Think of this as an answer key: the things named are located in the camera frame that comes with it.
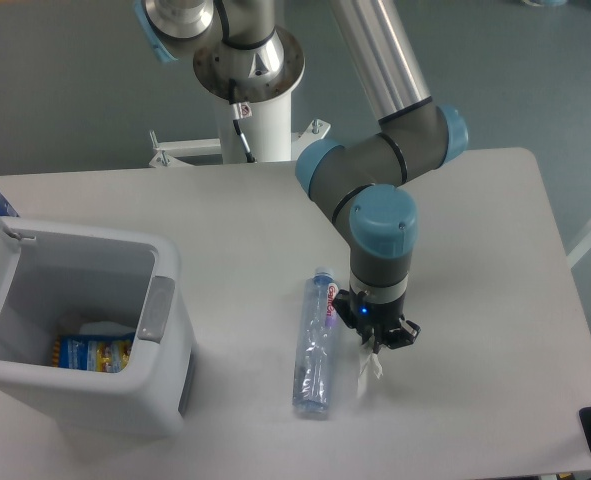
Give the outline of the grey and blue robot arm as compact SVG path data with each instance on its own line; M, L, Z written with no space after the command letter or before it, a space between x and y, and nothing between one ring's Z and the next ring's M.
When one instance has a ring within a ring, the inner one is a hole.
M331 10L368 102L376 135L351 147L305 143L291 129L291 95L305 57L272 1L138 1L136 18L161 62L187 58L212 97L226 163L294 160L296 177L350 249L350 280L334 300L373 350L413 344L403 306L418 235L404 185L462 154L466 122L425 83L395 5L335 1Z

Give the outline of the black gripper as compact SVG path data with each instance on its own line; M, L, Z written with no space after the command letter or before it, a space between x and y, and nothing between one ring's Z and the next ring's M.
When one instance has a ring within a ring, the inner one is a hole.
M415 343L421 332L416 323L401 319L405 294L394 301L372 303L364 294L341 289L334 298L334 309L344 324L357 332L361 344L374 336L379 347L395 350Z

